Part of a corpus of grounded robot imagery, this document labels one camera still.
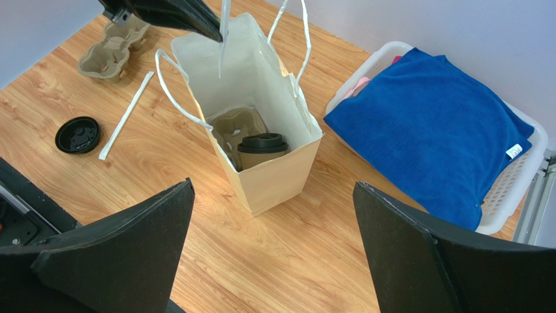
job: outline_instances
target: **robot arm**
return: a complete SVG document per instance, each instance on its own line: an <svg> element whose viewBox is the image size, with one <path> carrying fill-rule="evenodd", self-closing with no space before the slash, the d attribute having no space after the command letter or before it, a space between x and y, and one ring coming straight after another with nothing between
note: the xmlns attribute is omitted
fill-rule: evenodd
<svg viewBox="0 0 556 313"><path fill-rule="evenodd" d="M99 0L104 15L124 24L131 14L145 22L174 29L194 31L222 42L220 19L202 0Z"/></svg>

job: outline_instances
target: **paper bag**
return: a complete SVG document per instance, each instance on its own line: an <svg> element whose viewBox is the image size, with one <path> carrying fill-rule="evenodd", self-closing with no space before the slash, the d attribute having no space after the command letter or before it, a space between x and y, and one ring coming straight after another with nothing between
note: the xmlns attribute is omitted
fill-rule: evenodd
<svg viewBox="0 0 556 313"><path fill-rule="evenodd" d="M307 55L297 77L288 73L271 45L272 33L285 5L268 39L250 14L244 13L230 20L220 78L221 46L199 34L192 33L172 41L172 52L179 65L162 50L158 50L155 57L164 92L183 115L206 129L239 201L253 216L302 192L322 138L322 129L307 109L299 87L311 52L305 3L303 21ZM195 99L200 119L186 112L172 97L161 73L160 56L181 72ZM255 108L268 132L283 135L290 152L238 172L211 133L212 126L207 123L211 117L234 108Z"/></svg>

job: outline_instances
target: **coffee cup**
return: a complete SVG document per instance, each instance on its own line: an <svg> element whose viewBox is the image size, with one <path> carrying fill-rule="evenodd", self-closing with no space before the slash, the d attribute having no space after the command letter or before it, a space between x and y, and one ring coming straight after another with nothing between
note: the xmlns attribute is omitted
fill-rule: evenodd
<svg viewBox="0 0 556 313"><path fill-rule="evenodd" d="M269 132L245 137L238 145L243 170L283 157L287 150L288 144L283 141L282 135Z"/></svg>

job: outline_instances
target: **towel label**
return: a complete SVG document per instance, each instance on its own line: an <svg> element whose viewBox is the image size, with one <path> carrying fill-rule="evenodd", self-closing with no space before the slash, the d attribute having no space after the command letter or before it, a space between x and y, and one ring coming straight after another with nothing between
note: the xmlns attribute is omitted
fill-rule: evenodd
<svg viewBox="0 0 556 313"><path fill-rule="evenodd" d="M506 151L506 154L513 160L522 151L523 151L523 148L517 143L515 146L509 148Z"/></svg>

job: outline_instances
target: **cup lid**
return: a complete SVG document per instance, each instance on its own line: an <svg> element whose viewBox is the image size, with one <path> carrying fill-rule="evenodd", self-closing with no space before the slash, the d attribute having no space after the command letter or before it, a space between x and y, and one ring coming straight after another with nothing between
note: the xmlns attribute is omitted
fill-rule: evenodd
<svg viewBox="0 0 556 313"><path fill-rule="evenodd" d="M67 121L56 133L56 147L65 153L92 151L100 141L100 126L91 117L81 116Z"/></svg>
<svg viewBox="0 0 556 313"><path fill-rule="evenodd" d="M247 136L238 145L238 151L244 153L276 153L287 149L288 145L283 141L282 135L271 132Z"/></svg>

